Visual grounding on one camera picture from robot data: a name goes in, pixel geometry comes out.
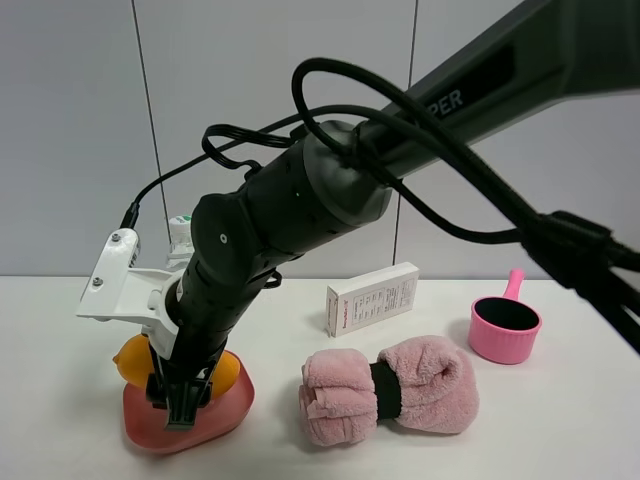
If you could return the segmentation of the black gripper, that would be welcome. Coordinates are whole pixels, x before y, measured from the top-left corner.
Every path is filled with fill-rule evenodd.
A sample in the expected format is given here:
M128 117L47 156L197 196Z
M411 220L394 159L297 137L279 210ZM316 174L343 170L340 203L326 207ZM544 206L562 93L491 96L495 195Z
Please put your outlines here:
M179 331L169 360L151 353L145 395L156 409L167 409L168 431L191 430L206 393L206 381L229 334L261 290L275 285L269 268L245 283L221 283L196 259L189 262L168 303Z

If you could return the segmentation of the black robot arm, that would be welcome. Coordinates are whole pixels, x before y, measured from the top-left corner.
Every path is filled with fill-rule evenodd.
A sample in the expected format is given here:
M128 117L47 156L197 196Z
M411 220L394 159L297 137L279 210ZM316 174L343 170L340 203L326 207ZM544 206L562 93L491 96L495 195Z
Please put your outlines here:
M164 301L177 338L168 353L153 354L148 400L167 410L170 429L192 428L230 331L262 290L280 284L278 267L378 220L392 192L458 239L520 244L637 347L639 294L617 270L637 270L638 253L579 216L536 211L470 143L568 98L638 86L635 1L525 1L407 91L344 61L302 62L292 76L289 136L274 126L206 130L229 146L252 143L280 155L266 166L244 161L238 190L197 204L194 255ZM512 228L463 229L414 195L404 178L437 159Z

